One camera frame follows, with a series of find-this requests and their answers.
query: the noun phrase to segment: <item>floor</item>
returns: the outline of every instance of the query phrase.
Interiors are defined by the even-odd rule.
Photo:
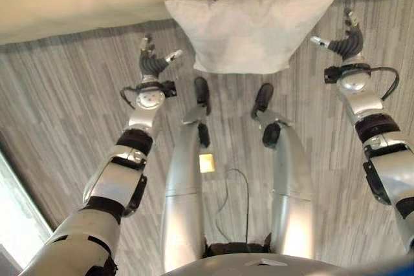
[[[364,56],[372,66],[392,66],[400,87],[386,107],[414,137],[414,0],[335,0],[311,34],[342,36],[342,12],[354,8],[365,35]],[[177,48],[185,56],[164,79],[174,79],[178,97],[169,100],[163,131],[149,157],[147,191],[136,215],[123,221],[117,253],[119,275],[159,275],[160,217],[171,150],[180,119],[195,99],[192,81],[204,76],[212,93],[208,126],[217,172],[203,175],[206,237],[224,241],[213,215],[224,199],[223,176],[236,167],[250,182],[249,241],[270,231],[272,153],[261,145],[249,117],[255,94],[275,86],[271,107],[296,122],[312,167],[316,190],[316,258],[349,266],[403,253],[391,208],[370,193],[360,142],[348,123],[335,87],[323,84],[324,68],[339,59],[305,40],[290,69],[268,76],[210,75],[192,69],[193,51],[173,21],[99,29],[0,47],[0,132],[19,177],[47,220],[56,227],[81,206],[83,187],[120,136],[131,110],[118,91],[139,82],[138,48],[153,34],[160,54]],[[378,92],[391,83],[374,74]],[[245,188],[230,175],[230,203],[219,223],[234,240],[244,239]]]

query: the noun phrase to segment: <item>cushion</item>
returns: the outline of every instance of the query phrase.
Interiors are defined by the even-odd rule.
[[[195,50],[194,68],[271,74],[289,58],[333,0],[169,0]]]

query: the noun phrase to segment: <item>wire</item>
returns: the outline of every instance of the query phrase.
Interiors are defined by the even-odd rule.
[[[375,67],[371,69],[350,70],[349,72],[345,72],[344,74],[342,74],[341,78],[344,78],[346,76],[351,76],[353,74],[360,74],[360,73],[367,73],[367,72],[370,73],[374,71],[389,71],[395,75],[393,83],[388,88],[388,90],[385,92],[385,94],[381,97],[381,100],[385,101],[392,93],[394,93],[394,91],[398,87],[398,84],[400,83],[400,74],[393,67]]]
[[[247,203],[246,203],[246,238],[245,238],[245,242],[246,242],[246,245],[248,245],[247,240],[248,240],[248,215],[249,215],[249,210],[250,210],[250,208],[249,208],[250,193],[249,193],[249,189],[248,189],[249,186],[248,186],[247,177],[240,169],[230,168],[227,171],[225,171],[226,176],[224,178],[224,181],[225,181],[225,184],[226,184],[226,197],[224,198],[224,201],[221,204],[220,208],[215,212],[215,215],[214,215],[215,227],[220,232],[220,234],[227,240],[227,242],[230,242],[230,239],[228,238],[228,236],[224,233],[224,231],[220,228],[219,224],[217,223],[217,215],[223,210],[223,208],[225,207],[225,205],[227,204],[227,201],[228,201],[228,184],[227,184],[227,180],[228,180],[228,173],[230,171],[237,171],[238,173],[240,173],[243,176],[243,178],[245,180],[245,183],[246,183]]]

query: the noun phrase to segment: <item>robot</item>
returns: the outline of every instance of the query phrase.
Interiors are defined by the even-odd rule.
[[[343,59],[342,66],[325,69],[325,82],[336,84],[347,117],[362,142],[367,182],[374,197],[395,210],[409,253],[414,249],[414,145],[383,104],[398,85],[398,72],[387,67],[372,69],[364,63],[362,33],[349,9],[345,9],[345,24],[349,28],[345,39],[312,37],[311,41]],[[158,77],[182,51],[156,58],[149,42],[145,37],[141,46],[141,84],[121,91],[135,111],[87,184],[83,207],[57,228],[21,275],[115,275],[121,220],[140,205],[147,184],[147,157],[160,130],[163,103],[177,95],[172,81],[160,82]],[[392,71],[396,77],[381,98],[371,83],[371,73],[378,70]],[[259,89],[251,117],[260,128],[257,133],[264,147],[274,150],[272,231],[263,246],[247,241],[207,245],[199,152],[210,144],[210,94],[204,78],[196,78],[194,86],[197,104],[182,121],[166,182],[161,231],[165,275],[373,275],[372,269],[343,270],[312,260],[314,214],[309,165],[292,122],[268,109],[273,94],[269,83]],[[136,94],[134,105],[126,92]],[[412,272],[412,262],[414,257],[408,255],[397,266],[402,264]],[[394,267],[391,264],[382,271]]]

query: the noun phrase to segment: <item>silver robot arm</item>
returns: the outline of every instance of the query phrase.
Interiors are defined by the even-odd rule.
[[[54,232],[21,275],[115,275],[114,263],[122,217],[139,207],[147,178],[144,168],[158,133],[158,116],[166,97],[175,96],[171,81],[158,75],[182,51],[154,58],[149,38],[141,46],[142,83],[124,88],[136,93],[136,107],[128,126],[91,178],[83,195],[83,207],[72,213]]]
[[[407,251],[414,248],[414,145],[384,108],[384,100],[395,90],[395,69],[372,69],[363,63],[362,33],[354,14],[345,9],[348,38],[311,41],[342,56],[341,67],[325,69],[325,82],[335,83],[349,121],[363,143],[366,178],[374,197],[395,210],[398,229]],[[371,73],[387,70],[395,74],[389,90],[380,98],[373,90]]]

